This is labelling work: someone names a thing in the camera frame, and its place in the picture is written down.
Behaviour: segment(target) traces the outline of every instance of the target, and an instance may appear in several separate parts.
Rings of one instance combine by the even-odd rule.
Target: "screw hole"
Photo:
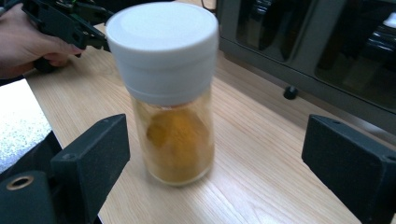
[[[7,184],[8,190],[23,189],[33,183],[32,175],[20,176]]]

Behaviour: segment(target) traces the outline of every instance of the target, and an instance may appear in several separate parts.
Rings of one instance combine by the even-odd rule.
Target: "hand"
[[[65,66],[68,55],[83,50],[37,31],[22,4],[0,17],[0,78],[21,75],[33,69],[33,61],[44,57],[52,66]]]

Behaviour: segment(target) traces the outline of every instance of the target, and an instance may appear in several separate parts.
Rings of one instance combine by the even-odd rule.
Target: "glass jar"
[[[216,17],[191,4],[126,8],[106,25],[110,50],[133,99],[148,171],[179,186],[214,160],[210,89],[219,34]]]
[[[169,185],[184,185],[210,169],[215,148],[210,88],[183,105],[133,102],[144,161],[153,176]]]

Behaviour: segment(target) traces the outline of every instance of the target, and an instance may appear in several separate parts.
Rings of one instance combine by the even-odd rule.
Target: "white plastic cap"
[[[116,13],[108,44],[126,89],[153,105],[179,105],[211,83],[219,44],[218,22],[207,10],[162,2]]]
[[[385,20],[383,23],[388,27],[396,28],[396,12],[390,13],[388,19]]]

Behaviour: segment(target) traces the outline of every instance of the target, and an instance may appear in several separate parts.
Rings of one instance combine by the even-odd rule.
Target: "wooden table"
[[[221,52],[213,81],[215,164],[183,188],[146,171],[131,98],[110,53],[88,48],[65,68],[27,80],[63,147],[99,119],[126,114],[132,156],[100,212],[106,224],[359,223],[301,159],[308,115],[334,116],[304,99],[284,99],[282,88]]]

